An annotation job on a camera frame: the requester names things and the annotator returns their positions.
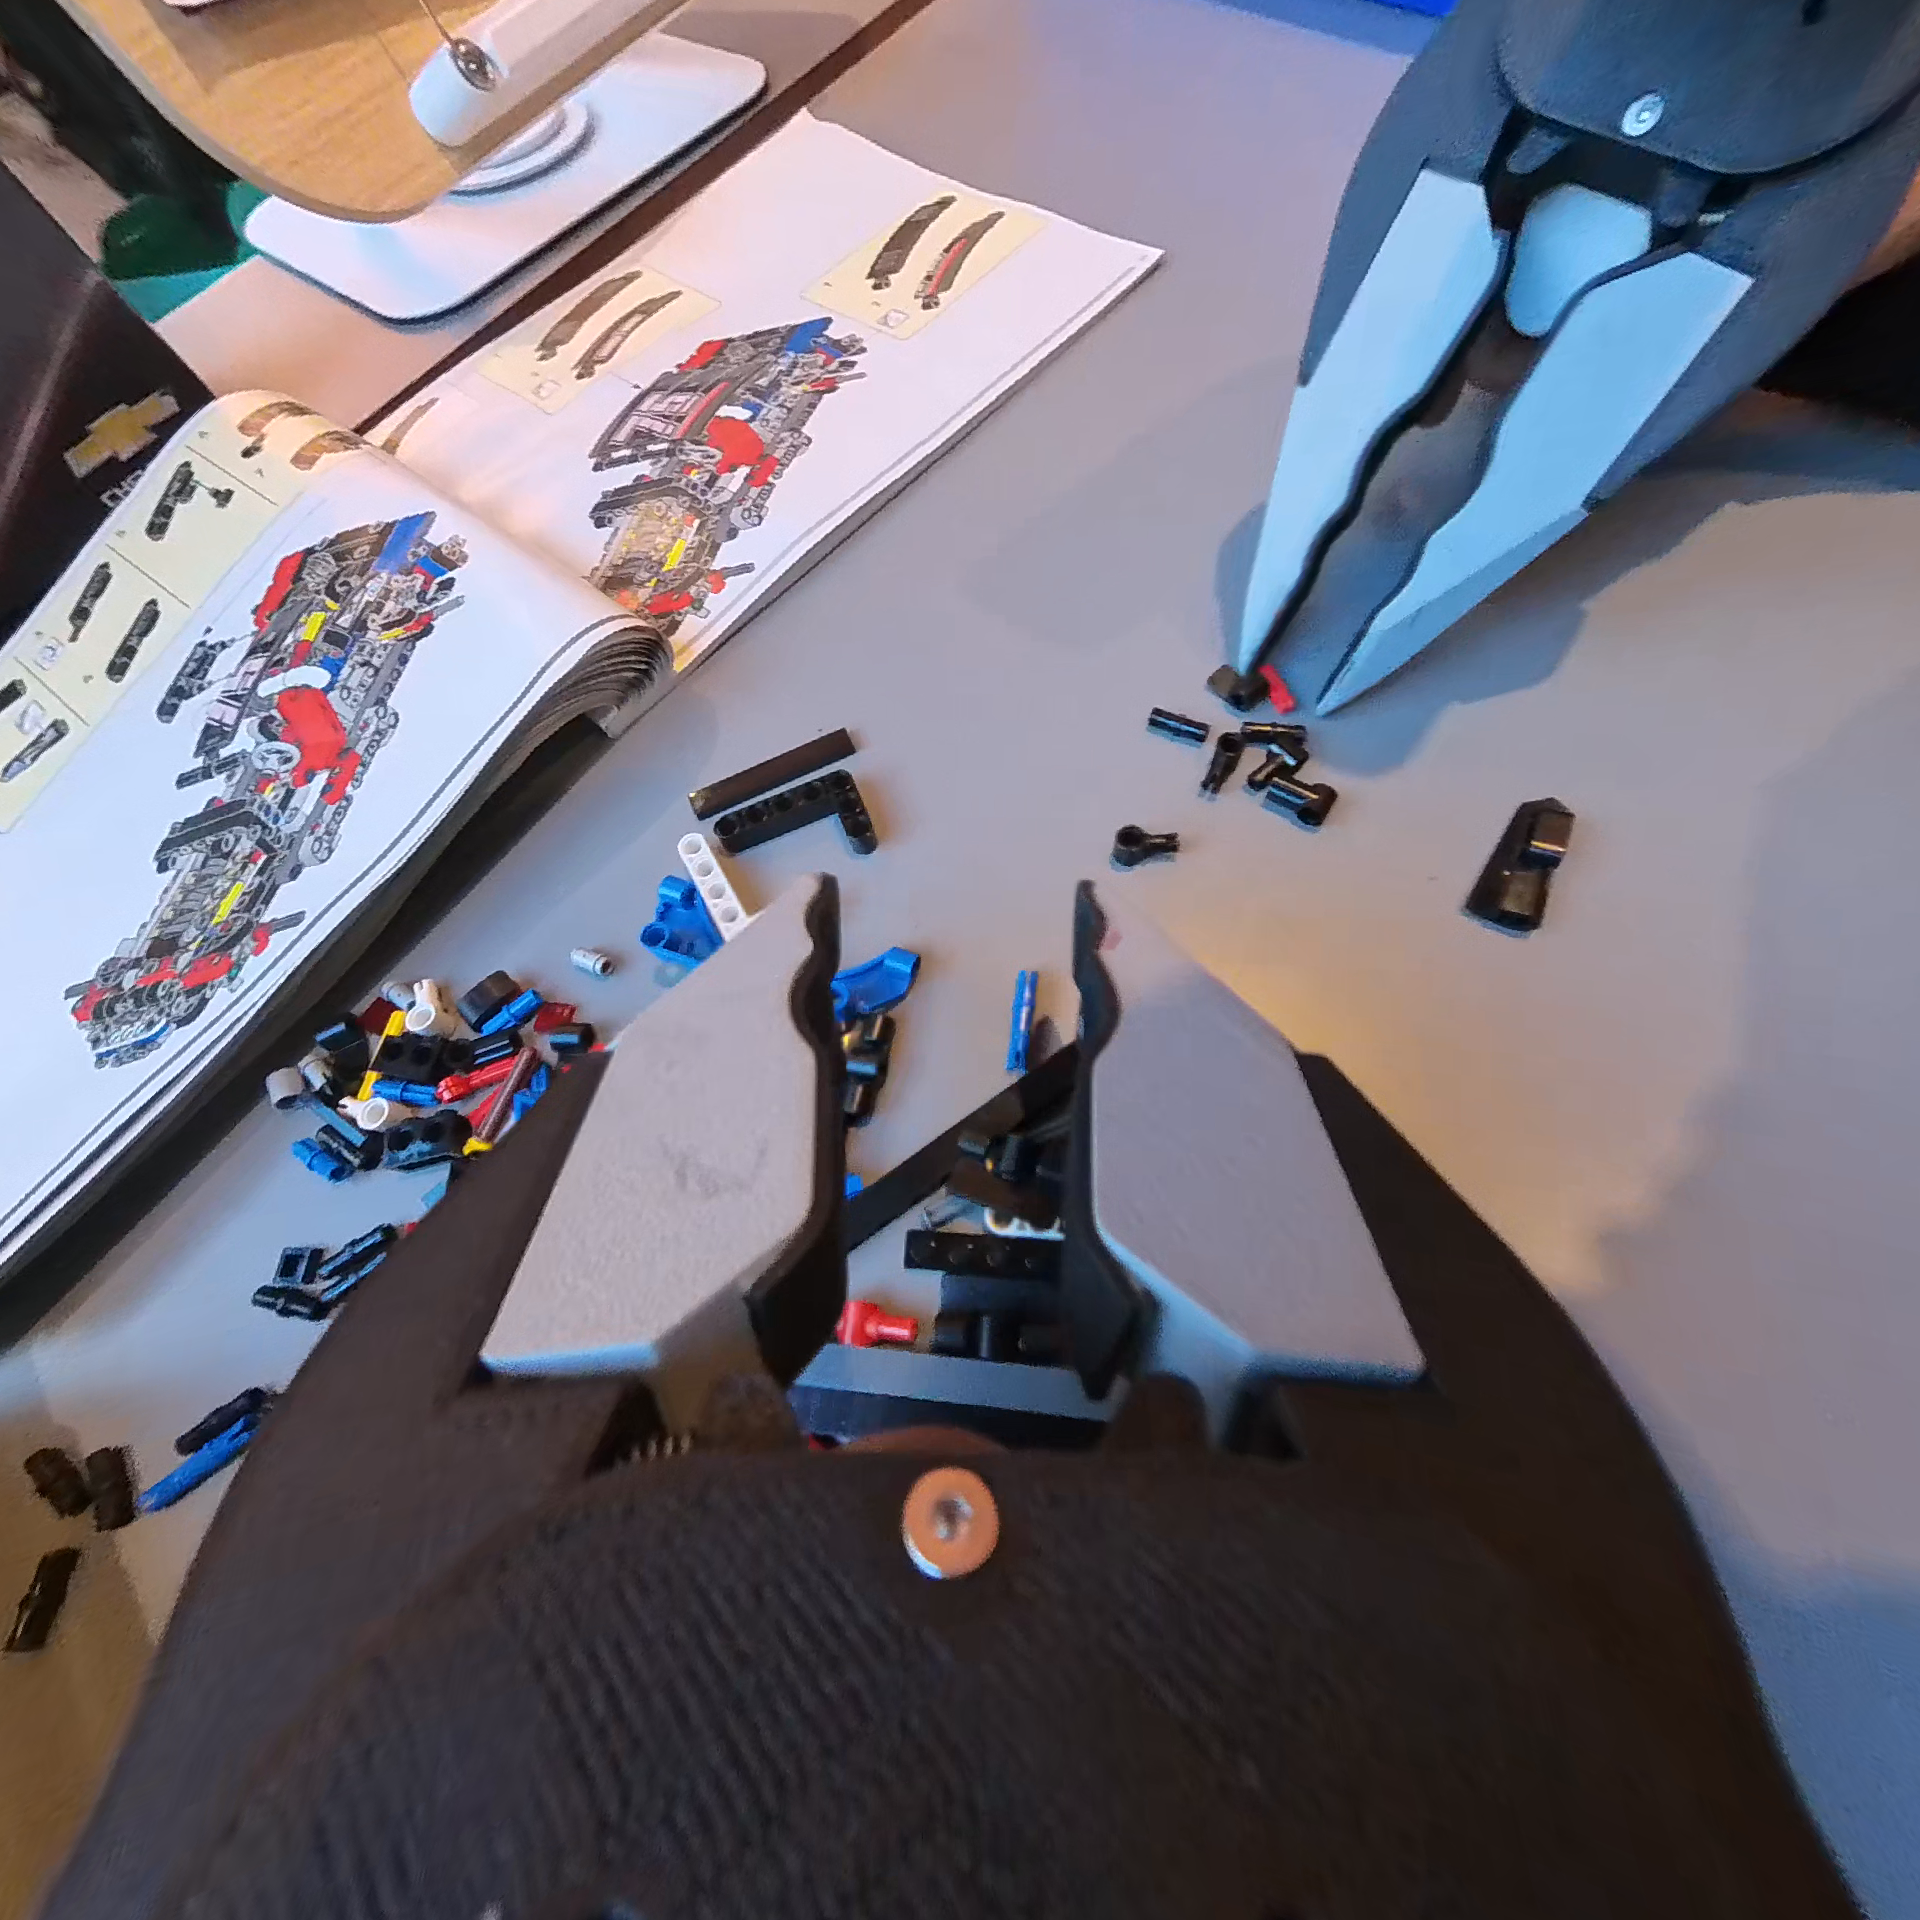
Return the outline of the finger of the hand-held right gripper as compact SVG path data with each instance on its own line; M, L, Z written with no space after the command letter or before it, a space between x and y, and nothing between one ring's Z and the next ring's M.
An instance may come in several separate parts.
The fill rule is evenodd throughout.
M1604 473L1752 289L1698 251L1661 251L1581 290L1492 425L1472 492L1420 542L1317 710L1389 679L1579 527Z
M1258 667L1384 433L1426 395L1477 323L1504 250L1479 183L1418 175L1320 361L1297 384L1240 618L1240 672Z

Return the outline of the black flat tile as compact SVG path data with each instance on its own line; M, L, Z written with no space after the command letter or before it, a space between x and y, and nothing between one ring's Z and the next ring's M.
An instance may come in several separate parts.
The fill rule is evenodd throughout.
M696 822L711 822L808 778L817 778L834 764L851 760L855 750L857 744L844 728L815 737L793 750L760 760L739 774L693 788L688 793L688 807Z

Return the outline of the wooden board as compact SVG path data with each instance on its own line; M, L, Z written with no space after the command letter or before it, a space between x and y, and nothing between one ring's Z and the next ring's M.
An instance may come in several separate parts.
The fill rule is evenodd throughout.
M665 34L757 59L801 103L925 4L697 2ZM448 192L503 139L594 78L593 62L461 150L416 121L409 90L441 44L419 4L63 2L117 72L210 159L266 192L351 223L395 223Z

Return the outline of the black box with gold logo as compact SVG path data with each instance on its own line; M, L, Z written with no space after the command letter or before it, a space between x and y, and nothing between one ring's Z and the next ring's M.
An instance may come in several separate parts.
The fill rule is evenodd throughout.
M2 175L2 636L210 402L33 192Z

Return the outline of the partly built toy car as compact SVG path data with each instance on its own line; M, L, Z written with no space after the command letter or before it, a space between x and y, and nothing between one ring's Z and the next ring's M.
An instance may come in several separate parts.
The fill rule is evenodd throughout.
M1003 1449L1083 1452L1114 1399L1065 1354L1065 1150L1076 1046L1052 1052L896 1169L848 1175L844 1243L899 1255L919 1286L915 1350L831 1344L789 1391L818 1452L909 1428L957 1428Z

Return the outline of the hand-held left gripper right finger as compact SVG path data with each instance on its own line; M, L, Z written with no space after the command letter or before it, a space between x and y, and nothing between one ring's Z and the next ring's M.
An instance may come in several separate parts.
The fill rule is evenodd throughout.
M1081 881L1065 1352L1083 1391L1178 1377L1404 1385L1402 1298L1283 1034L1152 919Z

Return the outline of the white L-shaped beam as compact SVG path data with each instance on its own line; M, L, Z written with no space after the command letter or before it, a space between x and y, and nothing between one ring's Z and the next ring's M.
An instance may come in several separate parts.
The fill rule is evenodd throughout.
M680 859L717 939L732 944L755 921L755 912L739 896L727 862L701 832L680 839Z

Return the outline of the white monitor stand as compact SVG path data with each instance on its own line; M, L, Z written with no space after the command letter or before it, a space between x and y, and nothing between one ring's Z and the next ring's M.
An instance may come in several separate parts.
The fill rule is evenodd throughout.
M255 251L377 321L441 319L737 121L765 66L663 33L677 2L503 2L441 47L407 103L456 180L392 225L266 200Z

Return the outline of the pile of mixed building bricks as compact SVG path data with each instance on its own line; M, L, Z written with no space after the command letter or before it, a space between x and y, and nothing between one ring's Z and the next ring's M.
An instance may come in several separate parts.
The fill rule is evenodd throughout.
M490 1160L570 1068L609 1052L576 1004L513 971L467 993L423 976L321 1028L267 1095L305 1115L292 1160L330 1187L377 1170L451 1183Z

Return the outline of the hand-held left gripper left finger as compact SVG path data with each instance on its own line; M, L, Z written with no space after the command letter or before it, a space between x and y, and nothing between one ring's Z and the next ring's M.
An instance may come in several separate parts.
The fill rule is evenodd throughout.
M848 1297L836 878L810 873L612 1046L480 1361L789 1387Z

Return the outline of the black L-shaped beam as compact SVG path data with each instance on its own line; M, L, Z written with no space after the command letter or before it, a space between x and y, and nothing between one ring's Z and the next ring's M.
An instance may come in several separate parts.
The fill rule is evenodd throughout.
M820 823L834 823L848 851L857 858L879 851L874 817L857 783L842 768L720 814L711 823L711 842L723 852L739 858Z

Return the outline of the open instruction booklet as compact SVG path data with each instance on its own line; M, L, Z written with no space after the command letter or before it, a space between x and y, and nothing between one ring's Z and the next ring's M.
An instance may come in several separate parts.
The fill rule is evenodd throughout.
M367 436L188 414L5 639L5 1283L1157 263L802 114Z

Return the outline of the long blue axle pin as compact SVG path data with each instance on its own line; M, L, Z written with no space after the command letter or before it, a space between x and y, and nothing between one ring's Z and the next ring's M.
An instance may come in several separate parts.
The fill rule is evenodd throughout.
M257 1432L264 1425L264 1412L264 1408L251 1410L249 1416L213 1433L202 1448L183 1456L176 1468L171 1468L167 1475L156 1480L149 1488L144 1488L137 1496L136 1514L140 1519L160 1514L183 1502L204 1483L217 1480L223 1472L236 1465L242 1458L242 1454L249 1452Z

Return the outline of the black angled panel piece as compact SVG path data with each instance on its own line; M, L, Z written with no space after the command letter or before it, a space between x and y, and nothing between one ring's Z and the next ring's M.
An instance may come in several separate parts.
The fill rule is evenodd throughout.
M1552 878L1563 864L1576 828L1559 798L1515 807L1496 851L1482 867L1464 912L1482 926L1530 935L1546 921Z

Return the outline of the blue arch panel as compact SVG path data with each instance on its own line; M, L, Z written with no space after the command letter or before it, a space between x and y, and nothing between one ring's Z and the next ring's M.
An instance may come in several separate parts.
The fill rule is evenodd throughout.
M711 959L753 916L739 912L729 924L715 902L691 875L667 875L657 890L657 912L641 930L641 944L665 963L696 970ZM832 1009L839 1024L896 1009L921 976L917 951L892 946L869 963L844 968L832 978Z

